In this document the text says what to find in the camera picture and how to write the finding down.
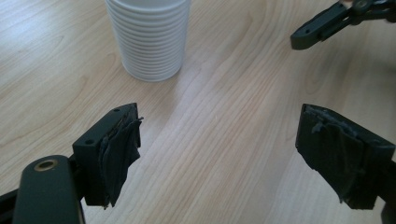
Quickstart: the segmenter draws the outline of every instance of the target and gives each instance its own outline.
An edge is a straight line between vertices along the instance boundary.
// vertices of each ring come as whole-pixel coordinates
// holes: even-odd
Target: light wood surface
[[[396,143],[396,25],[347,27],[311,49],[290,35],[330,0],[191,0],[186,58],[129,76],[104,1],[0,3],[0,194],[30,162],[70,156],[111,108],[136,102],[141,159],[88,223],[381,223],[350,210],[294,147],[303,103]]]

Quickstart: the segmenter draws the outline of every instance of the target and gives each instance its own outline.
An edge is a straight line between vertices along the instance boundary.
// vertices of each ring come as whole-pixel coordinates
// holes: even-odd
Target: robotic arm
[[[291,47],[308,49],[348,25],[371,20],[396,22],[396,0],[354,0],[350,8],[335,3],[294,32],[290,37]]]

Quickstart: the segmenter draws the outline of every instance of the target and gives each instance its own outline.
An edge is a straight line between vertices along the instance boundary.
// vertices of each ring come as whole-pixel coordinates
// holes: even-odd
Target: white cup
[[[183,64],[190,0],[105,0],[122,64],[133,77],[162,81]]]

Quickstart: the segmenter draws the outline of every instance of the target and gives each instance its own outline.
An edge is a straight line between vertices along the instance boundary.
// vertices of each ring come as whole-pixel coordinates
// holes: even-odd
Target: ribbed cup
[[[172,77],[183,64],[190,0],[106,0],[125,70],[145,81]]]

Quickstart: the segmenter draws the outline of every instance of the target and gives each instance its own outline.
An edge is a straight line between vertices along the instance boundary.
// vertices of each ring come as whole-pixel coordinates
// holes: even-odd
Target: cup rim
[[[118,5],[119,7],[123,7],[131,12],[135,12],[135,13],[140,13],[140,14],[158,14],[159,12],[166,12],[166,11],[172,11],[175,7],[178,7],[179,5],[182,5],[183,3],[187,2],[189,0],[181,0],[178,3],[172,4],[170,6],[167,7],[134,7],[131,5],[128,5],[126,3],[122,3],[121,1],[116,1],[113,0],[112,2],[115,5]]]

